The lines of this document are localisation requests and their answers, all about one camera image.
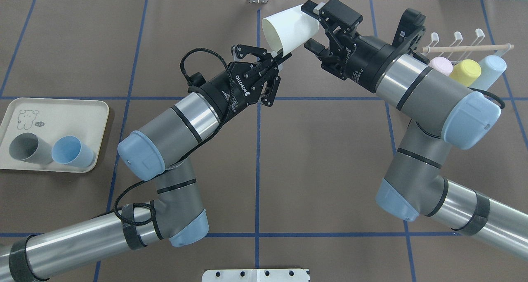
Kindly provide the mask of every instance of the white cup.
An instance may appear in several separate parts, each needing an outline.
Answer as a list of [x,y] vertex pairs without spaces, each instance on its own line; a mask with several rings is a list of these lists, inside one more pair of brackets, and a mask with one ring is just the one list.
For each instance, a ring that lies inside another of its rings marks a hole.
[[18,161],[47,165],[51,159],[51,146],[33,133],[18,135],[9,145],[9,155]]
[[61,165],[89,167],[94,156],[94,152],[73,135],[61,137],[51,149],[51,157]]
[[286,55],[313,37],[319,22],[301,11],[301,5],[262,19],[262,30],[273,52]]

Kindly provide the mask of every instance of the black ring band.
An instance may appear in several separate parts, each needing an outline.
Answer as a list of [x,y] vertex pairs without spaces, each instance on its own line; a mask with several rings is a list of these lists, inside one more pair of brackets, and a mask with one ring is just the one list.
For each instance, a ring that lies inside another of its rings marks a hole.
[[30,235],[26,239],[21,239],[11,246],[11,252],[9,252],[9,272],[11,273],[13,280],[16,282],[36,282],[49,280],[49,278],[41,279],[35,276],[28,263],[26,246],[28,245],[28,241],[35,236],[36,235]]
[[436,214],[436,212],[438,212],[438,210],[442,207],[444,201],[446,201],[446,196],[447,196],[447,191],[448,190],[449,190],[449,182],[447,182],[447,179],[443,178],[443,192],[442,192],[442,196],[440,197],[440,201],[438,201],[438,204],[436,205],[436,207],[434,207],[432,212],[427,214],[426,217],[434,216],[434,214]]
[[477,205],[473,216],[471,216],[466,225],[459,229],[453,229],[461,235],[471,236],[481,231],[488,222],[488,216],[490,215],[490,198],[478,191],[473,191],[477,195]]
[[418,155],[416,154],[415,152],[411,152],[409,150],[406,150],[406,149],[402,149],[402,148],[398,148],[398,150],[396,152],[399,152],[399,153],[402,153],[402,154],[405,154],[407,156],[410,156],[412,158],[415,158],[417,160],[420,160],[422,162],[425,162],[427,163],[428,165],[432,165],[434,167],[436,167],[437,169],[441,169],[442,168],[442,165],[439,164],[438,162],[435,162],[433,160],[430,160],[429,158],[425,158],[424,156],[421,156],[421,155]]
[[403,105],[405,104],[405,102],[407,101],[409,96],[411,96],[411,94],[416,89],[418,84],[420,84],[420,82],[424,79],[424,77],[426,77],[426,75],[430,71],[432,71],[432,67],[428,66],[424,70],[422,70],[422,72],[418,75],[418,77],[416,77],[416,79],[413,81],[411,86],[409,86],[409,89],[407,89],[407,91],[405,91],[403,96],[400,98],[400,101],[398,102],[398,105],[396,105],[396,109],[398,109],[398,111],[401,111],[401,108],[403,107]]
[[176,113],[176,115],[178,115],[178,117],[183,121],[185,126],[187,126],[187,128],[189,128],[189,130],[194,135],[194,138],[198,141],[198,143],[201,143],[202,142],[202,137],[200,137],[200,135],[198,134],[198,131],[196,131],[194,126],[189,122],[189,119],[187,119],[187,117],[178,109],[178,107],[176,105],[173,105],[170,108],[174,111],[174,113]]
[[[121,210],[121,215],[126,219],[132,219],[132,221],[135,221],[134,205],[125,205]],[[131,250],[138,250],[143,247],[147,247],[147,245],[143,244],[143,241],[141,241],[141,237],[137,233],[136,226],[130,225],[123,221],[121,221],[121,226],[123,227],[123,235],[125,235],[125,240],[127,241],[128,248],[130,248]]]
[[[154,200],[151,201],[151,206],[154,207]],[[152,217],[152,224],[154,226],[154,231],[156,232],[156,236],[158,237],[158,239],[162,240],[163,236],[162,236],[162,233],[160,231],[160,227],[158,226],[158,222],[156,220],[156,217],[153,216],[153,210],[151,210],[151,217]]]
[[172,190],[175,190],[175,189],[178,189],[178,188],[189,186],[190,184],[194,184],[194,183],[196,183],[196,179],[191,179],[191,180],[186,181],[186,182],[182,182],[182,183],[178,183],[178,184],[175,184],[175,185],[172,185],[172,186],[168,186],[168,187],[165,187],[165,188],[158,189],[157,192],[158,192],[158,194],[162,194],[164,192],[169,192],[169,191],[172,191]]

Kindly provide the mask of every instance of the light blue cup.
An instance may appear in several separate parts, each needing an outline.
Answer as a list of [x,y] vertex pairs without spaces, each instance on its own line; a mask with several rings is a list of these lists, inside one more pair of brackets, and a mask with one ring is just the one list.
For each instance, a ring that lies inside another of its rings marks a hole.
[[94,152],[73,135],[61,137],[51,149],[51,157],[61,165],[89,167],[94,156]]

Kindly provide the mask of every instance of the black cable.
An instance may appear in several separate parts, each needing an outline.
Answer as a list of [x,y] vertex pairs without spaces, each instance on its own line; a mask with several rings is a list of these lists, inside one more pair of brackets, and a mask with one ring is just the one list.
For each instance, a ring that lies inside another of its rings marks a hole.
[[228,79],[229,79],[229,101],[228,101],[228,106],[227,106],[227,109],[226,109],[226,114],[222,118],[222,121],[220,121],[220,124],[218,125],[217,129],[215,129],[215,131],[213,131],[213,134],[211,136],[209,136],[208,138],[206,138],[201,143],[199,143],[198,145],[196,145],[196,147],[192,148],[189,152],[187,152],[187,154],[185,154],[177,163],[185,160],[187,157],[189,157],[189,155],[192,152],[194,152],[194,150],[198,149],[201,145],[203,145],[204,143],[207,143],[210,139],[212,139],[213,137],[215,137],[215,135],[217,135],[217,133],[222,128],[222,126],[224,126],[224,124],[226,124],[226,122],[228,120],[229,111],[232,108],[233,103],[234,103],[235,83],[234,83],[234,80],[233,80],[233,75],[231,74],[231,71],[229,70],[228,64],[226,63],[224,58],[222,58],[222,56],[220,56],[215,51],[211,51],[211,50],[205,49],[203,47],[198,47],[196,49],[193,49],[193,50],[189,51],[187,54],[185,54],[185,56],[183,56],[183,58],[181,59],[181,62],[179,64],[179,68],[181,69],[181,73],[183,74],[183,77],[185,77],[185,79],[187,80],[188,83],[191,82],[191,78],[187,75],[187,71],[185,70],[185,60],[191,54],[196,53],[196,52],[206,52],[206,53],[212,54],[213,56],[218,58],[220,60],[220,62],[222,62],[224,68],[226,69],[226,73],[227,73]]
[[[189,155],[194,152],[194,150],[196,150],[198,147],[200,147],[201,145],[203,145],[204,143],[207,143],[210,139],[212,139],[215,135],[217,135],[217,133],[219,132],[219,130],[222,128],[222,126],[224,126],[224,124],[226,124],[227,120],[228,120],[228,116],[229,116],[229,113],[230,113],[230,109],[231,107],[233,106],[233,103],[234,103],[234,87],[235,87],[235,84],[234,84],[234,80],[233,80],[233,75],[231,74],[231,71],[229,70],[229,67],[228,67],[228,64],[226,63],[226,61],[224,60],[224,58],[222,58],[222,56],[220,56],[218,53],[216,53],[215,51],[211,51],[209,49],[205,49],[203,47],[198,47],[196,49],[193,49],[191,51],[189,51],[187,54],[185,54],[183,56],[183,58],[181,59],[181,62],[179,63],[179,68],[181,69],[181,73],[183,74],[183,77],[185,77],[185,79],[187,80],[188,83],[191,83],[191,78],[187,75],[187,71],[185,70],[185,60],[193,53],[196,53],[196,52],[206,52],[206,53],[209,53],[209,54],[212,54],[213,56],[215,56],[216,58],[218,58],[220,60],[220,62],[222,62],[222,65],[224,66],[224,68],[226,69],[226,73],[228,75],[228,79],[229,79],[229,101],[228,101],[228,105],[227,105],[227,109],[226,109],[226,114],[224,115],[224,117],[222,118],[222,121],[220,122],[220,124],[218,125],[218,127],[215,129],[215,131],[211,134],[211,136],[209,136],[207,139],[203,140],[201,143],[199,143],[198,145],[196,145],[196,147],[192,148],[189,152],[187,152],[182,158],[180,158],[180,160],[177,162],[177,163],[180,163],[181,161],[185,160],[187,157],[189,157]],[[161,175],[164,175],[166,173],[168,173],[169,171],[171,171],[171,169],[166,169],[163,173],[160,173],[158,175],[156,175],[155,177],[153,177],[152,179],[150,180],[153,180]],[[145,209],[148,209],[151,211],[151,216],[149,219],[147,220],[144,220],[144,221],[139,221],[139,222],[136,222],[136,221],[132,221],[132,220],[128,220],[126,219],[125,217],[123,217],[120,213],[119,213],[119,201],[121,201],[121,199],[128,193],[130,192],[130,190],[136,188],[136,187],[139,187],[143,184],[145,184],[146,182],[149,182],[150,180],[142,180],[140,182],[137,182],[136,184],[128,187],[127,189],[125,189],[125,191],[123,191],[116,199],[115,199],[115,203],[113,204],[113,213],[115,214],[115,216],[117,218],[119,218],[119,220],[121,220],[122,222],[125,222],[125,223],[128,223],[130,225],[134,225],[134,226],[141,226],[141,225],[145,225],[145,224],[148,224],[150,223],[155,217],[156,217],[156,209],[150,205],[150,204],[145,204],[145,203],[134,203],[133,206],[134,207],[143,207]]]
[[470,87],[470,89],[473,90],[473,91],[476,91],[476,92],[480,92],[480,93],[482,93],[482,94],[484,94],[486,96],[489,96],[489,97],[493,98],[496,102],[499,103],[500,109],[504,109],[506,107],[506,103],[504,103],[504,101],[500,97],[496,96],[495,94],[493,94],[493,93],[491,93],[489,91],[486,91],[486,90],[480,90],[480,89],[471,88],[471,87]]

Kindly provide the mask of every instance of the white hook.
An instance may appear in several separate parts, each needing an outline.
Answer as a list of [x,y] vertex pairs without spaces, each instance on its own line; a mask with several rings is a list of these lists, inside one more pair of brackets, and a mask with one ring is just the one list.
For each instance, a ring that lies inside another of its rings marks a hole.
[[427,56],[427,54],[429,54],[429,51],[431,50],[431,47],[436,46],[439,41],[440,41],[440,37],[438,36],[438,33],[436,32],[431,33],[431,42],[427,45],[427,52],[422,53],[422,55]]
[[[464,40],[464,38],[462,37],[462,33],[458,32],[458,31],[455,31],[455,41],[453,43],[451,43],[451,45],[449,45],[449,47],[458,47],[460,45],[460,43],[462,43],[462,41]],[[451,57],[451,55],[453,55],[453,52],[449,53],[449,55],[446,57],[447,59],[449,59]]]
[[[480,45],[480,43],[483,41],[483,39],[485,38],[485,35],[484,35],[484,32],[482,31],[482,29],[480,28],[477,28],[475,29],[475,35],[477,35],[477,38],[475,38],[475,40],[473,41],[473,43],[471,43],[471,45]],[[462,53],[462,55],[460,55],[460,57],[458,58],[459,61],[462,61],[462,60],[466,60],[469,55],[471,55],[471,53],[473,51],[470,51],[465,57],[464,55],[466,54],[466,52]]]

